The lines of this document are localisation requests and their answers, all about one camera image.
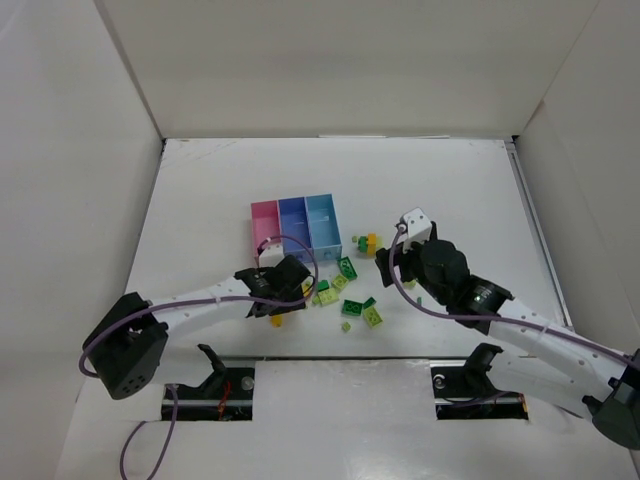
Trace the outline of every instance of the white wall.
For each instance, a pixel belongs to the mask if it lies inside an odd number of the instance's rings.
[[[88,0],[0,2],[0,465],[53,478],[161,142]]]
[[[166,137],[511,135],[597,0],[100,0]]]
[[[601,0],[518,141],[576,328],[640,347],[640,3]]]

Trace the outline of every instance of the screw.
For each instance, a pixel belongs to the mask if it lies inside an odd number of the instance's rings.
[[[251,377],[243,377],[240,381],[240,386],[243,390],[253,390],[253,385],[255,384],[253,378]]]
[[[444,387],[446,387],[444,381],[445,381],[445,376],[442,375],[441,373],[438,373],[433,376],[433,386],[436,387],[436,390],[442,390]]]

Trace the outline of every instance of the light green lego brick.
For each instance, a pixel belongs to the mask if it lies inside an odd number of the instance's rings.
[[[369,325],[369,328],[376,328],[382,325],[382,317],[376,310],[376,307],[369,307],[364,311],[364,319]]]
[[[338,292],[336,292],[335,288],[330,288],[329,290],[319,292],[318,297],[320,297],[320,304],[323,307],[331,305],[332,303],[336,303],[338,300],[340,300]]]
[[[346,287],[348,283],[349,280],[347,280],[347,277],[345,277],[344,275],[338,275],[333,279],[331,285],[333,285],[336,290],[341,292],[342,290],[344,290],[344,287]]]

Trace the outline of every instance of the red wire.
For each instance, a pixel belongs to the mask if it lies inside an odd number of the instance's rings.
[[[222,420],[222,414],[224,413],[224,409],[227,407],[227,399],[229,398],[229,394],[231,393],[231,382],[227,380],[227,383],[224,385],[224,395],[220,399],[220,403],[218,403],[218,420]]]

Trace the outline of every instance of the cable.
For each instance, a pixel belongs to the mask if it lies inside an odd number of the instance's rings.
[[[173,397],[173,411],[171,413],[171,423],[169,423],[169,431],[167,432],[167,438],[164,441],[164,445],[162,446],[162,450],[160,451],[160,455],[158,456],[158,460],[156,461],[153,470],[151,470],[151,475],[147,477],[147,480],[151,480],[158,473],[158,469],[160,468],[160,464],[162,464],[162,460],[164,460],[164,455],[167,453],[167,447],[169,447],[169,442],[171,441],[171,436],[173,435],[173,429],[176,426],[176,421],[178,420],[178,392],[176,391],[176,387],[173,385],[167,385],[167,390],[171,392],[171,396]],[[126,472],[124,471],[124,459],[127,454],[127,448],[129,448],[129,444],[133,437],[138,433],[146,423],[148,422],[140,422],[136,428],[129,434],[129,438],[124,442],[124,446],[122,447],[122,451],[120,452],[120,476],[122,480],[129,480]]]
[[[502,397],[503,395],[506,395],[507,392],[498,392],[495,393],[489,397],[484,397],[484,398],[473,398],[471,400],[465,400],[465,401],[459,401],[459,400],[449,400],[448,398],[442,398],[442,400],[446,400],[447,402],[449,402],[451,405],[449,405],[452,408],[465,408],[465,407],[474,407],[476,405],[483,405],[487,402],[491,402],[494,400],[499,399],[500,397]]]
[[[509,318],[509,317],[500,317],[498,315],[449,315],[446,313],[436,312],[435,310],[429,310],[428,308],[425,308],[422,305],[418,304],[409,296],[407,292],[405,292],[404,288],[402,288],[402,284],[400,283],[400,280],[396,275],[395,267],[393,265],[393,253],[396,251],[396,247],[398,246],[398,240],[400,239],[400,236],[402,236],[402,234],[406,232],[407,226],[401,222],[396,225],[396,229],[397,229],[396,235],[393,238],[393,242],[391,242],[391,255],[389,255],[389,273],[391,275],[391,279],[393,280],[393,284],[398,289],[398,292],[400,292],[400,295],[415,309],[420,310],[422,313],[426,313],[427,315],[430,315],[432,317],[441,318],[444,320],[459,320],[459,321],[473,320],[473,321],[480,321],[480,322],[501,322],[501,323],[507,323],[511,325],[519,325],[521,327],[527,327],[537,331],[542,331],[546,328],[541,325],[528,322],[526,320],[518,320],[516,318]],[[606,355],[609,358],[612,358],[613,360],[616,360],[622,363],[623,365],[630,366],[631,368],[640,371],[640,367],[635,365],[631,359],[625,357],[624,355],[620,355],[619,353],[614,352],[613,350],[607,347],[591,342],[585,338],[574,337],[573,335],[569,335],[567,333],[561,332],[553,328],[546,328],[546,334],[553,335],[554,337],[562,338],[563,340],[567,340],[576,345],[580,345],[580,346],[589,348],[591,350],[594,350],[596,352],[602,353],[603,355]]]
[[[231,394],[231,382],[227,380],[227,383],[224,385],[224,395],[220,399],[220,403],[218,403],[218,420],[222,420],[222,415],[224,414],[225,408],[227,408],[227,399]]]
[[[300,300],[295,300],[293,302],[279,302],[275,300],[267,300],[266,298],[258,298],[258,297],[244,296],[244,295],[229,295],[229,296],[220,297],[220,298],[201,298],[201,299],[195,299],[195,300],[182,300],[179,302],[170,302],[170,303],[162,303],[160,305],[152,305],[149,308],[144,308],[135,313],[132,313],[131,315],[127,315],[126,317],[118,320],[117,322],[110,325],[109,327],[104,329],[102,332],[100,332],[96,336],[96,338],[94,338],[87,345],[87,348],[85,348],[82,351],[82,354],[80,355],[80,359],[78,361],[78,368],[80,369],[80,372],[82,372],[87,377],[98,378],[98,375],[95,372],[92,372],[91,370],[88,370],[85,367],[85,362],[89,354],[100,342],[102,342],[105,338],[111,335],[114,331],[116,331],[123,325],[126,325],[127,323],[142,317],[143,315],[147,315],[148,313],[157,312],[159,310],[166,310],[169,308],[190,307],[193,305],[210,305],[212,303],[220,303],[220,302],[250,301],[255,303],[262,303],[264,305],[271,305],[273,307],[295,307],[296,305],[300,305],[301,303],[306,302],[315,293],[315,290],[316,290],[316,285],[318,283],[318,277],[319,277],[318,262],[314,257],[313,253],[311,252],[311,250],[309,249],[309,247],[307,247],[304,243],[302,243],[297,238],[292,237],[290,235],[274,235],[273,237],[265,239],[258,248],[262,248],[267,243],[278,238],[287,238],[289,240],[296,242],[298,245],[304,248],[306,252],[309,254],[309,257],[313,262],[313,268],[314,268],[313,283],[311,284],[309,295],[303,296],[303,298],[301,298]]]

